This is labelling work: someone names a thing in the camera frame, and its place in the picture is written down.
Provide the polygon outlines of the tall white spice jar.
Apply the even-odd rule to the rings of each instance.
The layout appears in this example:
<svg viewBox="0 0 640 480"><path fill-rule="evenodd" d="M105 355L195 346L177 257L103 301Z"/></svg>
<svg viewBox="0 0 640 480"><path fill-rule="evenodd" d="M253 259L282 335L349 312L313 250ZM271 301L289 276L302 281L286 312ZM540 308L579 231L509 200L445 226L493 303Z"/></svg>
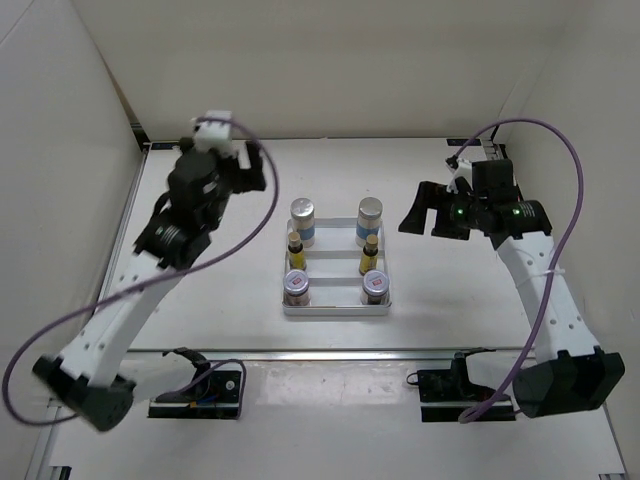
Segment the tall white spice jar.
<svg viewBox="0 0 640 480"><path fill-rule="evenodd" d="M382 202L375 197L363 198L358 206L355 240L359 247L363 247L369 235L377 235L381 225L383 212Z"/></svg>
<svg viewBox="0 0 640 480"><path fill-rule="evenodd" d="M290 205L292 230L298 232L304 248L310 248L315 243L315 206L306 197L292 201Z"/></svg>

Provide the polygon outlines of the yellow label bottle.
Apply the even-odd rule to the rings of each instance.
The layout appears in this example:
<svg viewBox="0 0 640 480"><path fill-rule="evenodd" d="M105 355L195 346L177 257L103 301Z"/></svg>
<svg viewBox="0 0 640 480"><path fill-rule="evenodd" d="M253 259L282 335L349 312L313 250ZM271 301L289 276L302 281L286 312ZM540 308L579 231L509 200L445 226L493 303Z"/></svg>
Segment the yellow label bottle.
<svg viewBox="0 0 640 480"><path fill-rule="evenodd" d="M379 240L376 234L369 234L362 248L359 263L359 273L364 276L369 271L375 270L378 263Z"/></svg>
<svg viewBox="0 0 640 480"><path fill-rule="evenodd" d="M288 262L291 269L305 270L306 257L300 234L292 231L288 234Z"/></svg>

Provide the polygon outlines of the short red-logo jar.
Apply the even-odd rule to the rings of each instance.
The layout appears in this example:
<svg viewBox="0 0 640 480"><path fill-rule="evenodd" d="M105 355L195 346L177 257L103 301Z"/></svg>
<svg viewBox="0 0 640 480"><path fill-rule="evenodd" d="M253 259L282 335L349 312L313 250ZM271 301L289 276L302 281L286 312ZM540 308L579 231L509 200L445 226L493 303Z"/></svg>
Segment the short red-logo jar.
<svg viewBox="0 0 640 480"><path fill-rule="evenodd" d="M381 270L373 269L365 273L361 286L360 300L365 306L388 306L390 304L390 279Z"/></svg>
<svg viewBox="0 0 640 480"><path fill-rule="evenodd" d="M310 304L310 282L307 273L291 269L283 278L283 303L286 306L302 307Z"/></svg>

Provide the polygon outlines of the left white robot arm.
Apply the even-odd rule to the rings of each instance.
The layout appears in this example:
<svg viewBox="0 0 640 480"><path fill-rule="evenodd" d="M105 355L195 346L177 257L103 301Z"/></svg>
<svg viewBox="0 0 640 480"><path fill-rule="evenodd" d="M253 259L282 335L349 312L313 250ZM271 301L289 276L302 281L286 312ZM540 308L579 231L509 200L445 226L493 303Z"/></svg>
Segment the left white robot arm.
<svg viewBox="0 0 640 480"><path fill-rule="evenodd" d="M141 401L177 395L198 403L208 396L214 368L195 350L169 349L129 369L122 362L159 303L195 271L230 197L265 190L263 151L255 141L245 147L247 168L240 166L235 150L203 150L189 139L180 141L168 189L134 243L121 291L93 308L89 321L58 354L35 362L36 378L95 430L113 429Z"/></svg>

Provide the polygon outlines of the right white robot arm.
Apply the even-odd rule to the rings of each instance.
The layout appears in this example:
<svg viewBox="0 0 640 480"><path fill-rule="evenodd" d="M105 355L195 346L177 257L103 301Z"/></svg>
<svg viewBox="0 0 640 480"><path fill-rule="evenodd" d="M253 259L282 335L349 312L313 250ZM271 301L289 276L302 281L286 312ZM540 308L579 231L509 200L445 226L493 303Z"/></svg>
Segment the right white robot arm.
<svg viewBox="0 0 640 480"><path fill-rule="evenodd" d="M426 232L435 211L434 237L467 240L481 232L507 267L525 310L531 334L522 353L536 363L497 378L503 367L487 352L471 354L449 375L449 387L470 400L485 386L507 393L529 418L597 410L625 373L622 357L607 353L582 319L559 268L562 246L542 204L523 200L510 160L446 159L448 184L422 181L398 229Z"/></svg>

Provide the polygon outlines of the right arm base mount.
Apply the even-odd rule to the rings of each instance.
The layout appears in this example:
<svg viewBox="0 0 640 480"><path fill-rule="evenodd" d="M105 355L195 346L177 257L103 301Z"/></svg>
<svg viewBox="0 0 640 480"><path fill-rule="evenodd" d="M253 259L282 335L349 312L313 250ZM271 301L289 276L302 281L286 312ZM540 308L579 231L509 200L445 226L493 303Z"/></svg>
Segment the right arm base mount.
<svg viewBox="0 0 640 480"><path fill-rule="evenodd" d="M475 348L456 352L448 368L422 369L409 373L406 383L419 391L423 423L457 423L459 415L488 400L494 389L469 380L466 359L492 349Z"/></svg>

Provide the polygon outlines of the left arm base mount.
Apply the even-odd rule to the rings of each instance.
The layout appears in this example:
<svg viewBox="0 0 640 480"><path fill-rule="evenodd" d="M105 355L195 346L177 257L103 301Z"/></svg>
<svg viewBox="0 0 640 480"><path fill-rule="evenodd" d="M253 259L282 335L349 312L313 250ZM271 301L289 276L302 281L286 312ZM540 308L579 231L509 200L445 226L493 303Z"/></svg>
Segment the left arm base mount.
<svg viewBox="0 0 640 480"><path fill-rule="evenodd" d="M170 351L195 368L189 388L169 392L149 402L147 417L172 420L238 420L242 413L247 369L243 361L214 362L194 350Z"/></svg>

